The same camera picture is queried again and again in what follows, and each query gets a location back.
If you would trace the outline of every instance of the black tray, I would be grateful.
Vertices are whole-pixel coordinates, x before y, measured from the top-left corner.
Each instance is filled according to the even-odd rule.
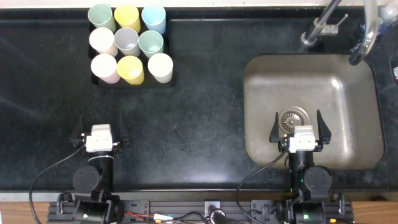
[[[141,35],[143,32],[148,30],[144,21],[142,21],[141,17],[140,17],[140,20],[141,20],[141,30],[138,33],[139,35]],[[115,21],[115,23],[116,23],[116,31],[117,31],[121,27],[119,26],[119,24],[116,21]],[[90,23],[90,33],[95,29],[96,29],[96,27],[92,23]],[[171,56],[170,52],[169,52],[169,20],[166,21],[166,32],[164,34],[162,34],[162,37],[163,37],[164,53]],[[94,48],[92,48],[90,44],[88,44],[88,57],[90,59],[93,59],[97,55],[99,55],[99,53]],[[115,56],[115,59],[118,62],[124,56],[125,55],[119,50],[117,56]],[[175,72],[174,71],[173,71],[172,79],[169,82],[159,83],[155,79],[155,77],[149,72],[149,70],[148,70],[148,60],[149,59],[145,56],[145,54],[142,51],[141,51],[140,55],[138,56],[138,58],[139,58],[139,60],[141,60],[142,67],[144,69],[144,81],[140,85],[131,85],[128,82],[126,82],[123,78],[120,78],[120,80],[115,84],[109,84],[109,83],[104,82],[102,79],[98,78],[96,75],[94,75],[94,73],[91,73],[91,82],[94,85],[97,85],[100,87],[105,87],[105,88],[170,88],[174,85],[174,83],[175,83]]]

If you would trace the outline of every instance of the stainless steel sink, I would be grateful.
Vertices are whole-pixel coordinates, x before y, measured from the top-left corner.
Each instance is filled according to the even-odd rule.
[[[314,153],[316,165],[332,169],[373,168],[384,140],[372,69],[348,63],[348,55],[263,55],[244,69],[246,150],[260,166],[278,155],[269,133],[279,112],[280,135],[295,125],[314,126],[317,109],[332,132]],[[283,159],[274,167],[282,168]]]

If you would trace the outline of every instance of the faucet handle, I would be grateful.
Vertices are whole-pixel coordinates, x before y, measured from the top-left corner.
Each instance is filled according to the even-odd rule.
[[[326,24],[319,35],[337,35],[338,34],[338,27],[341,25],[341,23],[344,22],[348,17],[348,14],[345,14],[344,17],[336,24],[336,25],[330,25]]]

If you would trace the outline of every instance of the sink drain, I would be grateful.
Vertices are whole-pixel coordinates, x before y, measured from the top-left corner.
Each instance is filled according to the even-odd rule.
[[[286,108],[279,114],[279,126],[286,134],[293,133],[296,126],[310,124],[308,114],[298,106]]]

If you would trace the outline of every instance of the wooden table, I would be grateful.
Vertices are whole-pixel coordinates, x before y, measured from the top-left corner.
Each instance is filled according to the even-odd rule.
[[[42,223],[47,221],[48,202],[34,203]],[[398,202],[353,202],[356,224],[398,223]],[[28,202],[0,202],[2,224],[35,224]]]

